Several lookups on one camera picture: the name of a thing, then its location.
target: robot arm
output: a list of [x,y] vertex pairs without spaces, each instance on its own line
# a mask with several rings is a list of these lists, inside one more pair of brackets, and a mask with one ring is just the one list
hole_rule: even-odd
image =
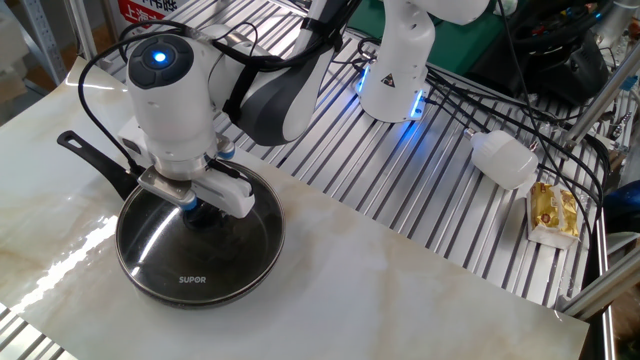
[[[417,104],[428,90],[425,63],[435,39],[427,12],[464,24],[488,1],[386,0],[379,57],[359,86],[365,111],[383,121],[421,117]],[[340,18],[339,27],[344,26],[345,7],[355,10],[358,3],[314,0],[293,49],[293,56],[311,56],[275,71],[252,69],[250,61],[234,57],[270,54],[226,26],[195,31],[191,38],[159,34],[140,43],[127,69],[135,118],[119,134],[132,157],[148,168],[140,185],[183,209],[195,207],[199,198],[235,217],[246,216],[255,201],[251,186],[217,161],[229,159],[233,147],[215,132],[214,117],[225,112],[260,145],[297,139],[308,127],[335,52],[327,38],[342,30],[327,34],[326,24]],[[224,47],[211,46],[212,40]],[[321,51],[312,53],[319,43]]]
[[[328,23],[348,1],[314,1],[309,18]],[[247,79],[247,65],[209,42],[215,39],[250,56],[270,54],[257,46],[254,49],[251,41],[229,30],[215,25],[193,38],[159,34],[140,43],[127,68],[135,118],[121,130],[119,139],[147,167],[138,179],[144,189],[185,210],[200,199],[244,217],[255,202],[251,186],[218,162],[218,158],[229,159],[233,147],[221,148],[221,139],[229,142],[215,132],[213,119],[226,112],[261,145],[295,140],[308,127],[334,49],[326,46],[304,63],[255,72]],[[318,31],[302,29],[293,55],[318,41],[324,41]]]

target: black pan handle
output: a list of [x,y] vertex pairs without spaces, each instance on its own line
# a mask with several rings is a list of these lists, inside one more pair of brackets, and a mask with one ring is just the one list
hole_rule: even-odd
[[69,130],[60,134],[58,136],[58,144],[73,151],[98,170],[102,176],[109,180],[122,200],[126,200],[129,194],[138,187],[138,181],[135,176],[129,174],[122,166],[84,141],[75,132]]

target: blue indicator light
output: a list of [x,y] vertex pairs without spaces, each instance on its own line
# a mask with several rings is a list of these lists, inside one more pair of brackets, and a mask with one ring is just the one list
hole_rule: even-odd
[[153,60],[161,63],[161,62],[167,60],[167,54],[159,52],[159,51],[155,52],[155,53],[153,53]]
[[362,92],[362,86],[364,85],[364,81],[367,79],[367,74],[369,74],[369,67],[367,66],[364,69],[364,75],[362,76],[362,81],[358,84],[358,92]]
[[423,92],[424,90],[420,90],[420,92],[418,93],[418,96],[416,97],[416,100],[413,102],[413,108],[411,109],[412,118],[420,117],[420,114],[418,114],[417,110],[418,110],[418,105],[420,105],[420,101],[422,100]]

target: marble surface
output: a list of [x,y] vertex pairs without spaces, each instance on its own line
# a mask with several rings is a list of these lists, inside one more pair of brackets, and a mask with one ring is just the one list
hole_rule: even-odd
[[[69,79],[0,127],[0,302],[78,359],[577,359],[578,320],[528,302],[260,160],[285,209],[272,273],[230,305],[179,310],[122,273],[109,183],[56,144],[73,129],[124,164]],[[93,71],[88,100],[113,133],[126,88]]]

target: food package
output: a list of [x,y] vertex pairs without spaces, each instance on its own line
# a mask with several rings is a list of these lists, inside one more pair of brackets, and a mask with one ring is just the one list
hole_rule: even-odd
[[582,214],[570,191],[542,182],[527,193],[529,240],[567,249],[580,241]]

